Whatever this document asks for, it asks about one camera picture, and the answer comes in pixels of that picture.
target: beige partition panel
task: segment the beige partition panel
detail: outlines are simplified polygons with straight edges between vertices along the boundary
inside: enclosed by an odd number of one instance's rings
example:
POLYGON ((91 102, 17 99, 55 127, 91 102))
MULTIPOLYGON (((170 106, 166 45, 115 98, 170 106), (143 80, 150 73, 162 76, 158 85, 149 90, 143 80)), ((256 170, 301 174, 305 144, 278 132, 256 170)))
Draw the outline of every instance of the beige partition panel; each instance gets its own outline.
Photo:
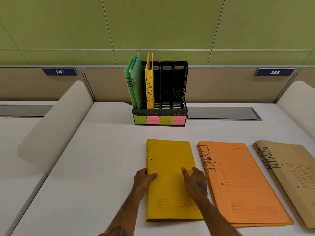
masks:
POLYGON ((131 104, 128 86, 121 68, 84 68, 96 101, 131 104))
POLYGON ((87 88, 76 71, 78 76, 46 76, 41 68, 0 68, 0 100, 57 101, 77 80, 87 88))
POLYGON ((255 76, 257 68, 189 69, 187 103, 272 103, 291 77, 255 76))
POLYGON ((315 88, 315 68, 302 69, 293 80, 293 82, 296 81, 303 81, 312 88, 315 88))

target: pink sticky note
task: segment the pink sticky note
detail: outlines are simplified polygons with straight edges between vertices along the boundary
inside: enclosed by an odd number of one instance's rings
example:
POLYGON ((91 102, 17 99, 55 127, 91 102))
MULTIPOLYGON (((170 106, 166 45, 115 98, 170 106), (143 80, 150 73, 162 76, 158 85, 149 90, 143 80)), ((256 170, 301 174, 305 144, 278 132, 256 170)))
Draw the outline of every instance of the pink sticky note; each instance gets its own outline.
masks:
POLYGON ((184 125, 186 116, 173 116, 173 125, 184 125))
POLYGON ((148 124, 160 124, 160 118, 158 116, 147 116, 148 124))

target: desk surface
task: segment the desk surface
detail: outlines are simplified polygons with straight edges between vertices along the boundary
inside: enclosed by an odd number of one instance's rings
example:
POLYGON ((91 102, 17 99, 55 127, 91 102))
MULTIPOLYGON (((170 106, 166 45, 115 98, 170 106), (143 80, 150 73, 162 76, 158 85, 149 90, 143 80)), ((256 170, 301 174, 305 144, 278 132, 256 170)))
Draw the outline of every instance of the desk surface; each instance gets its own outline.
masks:
MULTIPOLYGON (((0 104, 54 104, 0 101, 0 104)), ((35 197, 46 175, 17 155, 20 140, 41 118, 0 117, 0 236, 10 235, 35 197)))
MULTIPOLYGON (((148 138, 189 141, 199 169, 199 140, 245 143, 289 211, 251 144, 260 139, 303 144, 315 156, 314 141, 275 104, 189 106, 254 107, 263 121, 187 120, 186 127, 134 126, 132 106, 96 102, 12 235, 96 236, 103 232, 130 192, 136 171, 145 167, 148 138)), ((315 235, 297 223, 238 230, 244 236, 315 235)), ((208 235, 208 229, 204 222, 146 223, 144 199, 135 235, 208 235)))

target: hand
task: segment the hand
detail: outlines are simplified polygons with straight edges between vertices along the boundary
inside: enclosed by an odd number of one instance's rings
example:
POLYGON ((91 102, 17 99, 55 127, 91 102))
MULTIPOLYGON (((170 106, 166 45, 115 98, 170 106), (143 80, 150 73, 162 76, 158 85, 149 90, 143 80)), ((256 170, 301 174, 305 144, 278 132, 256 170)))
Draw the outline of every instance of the hand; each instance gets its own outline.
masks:
POLYGON ((203 174, 203 171, 193 167, 192 168, 193 173, 189 177, 188 172, 184 167, 182 167, 181 170, 184 175, 186 189, 193 198, 193 200, 196 202, 197 200, 207 198, 208 195, 207 180, 203 174))
POLYGON ((145 192, 149 189, 151 182, 157 177, 157 173, 151 175, 146 174, 146 168, 137 171, 134 177, 134 186, 131 194, 139 201, 144 197, 145 192))

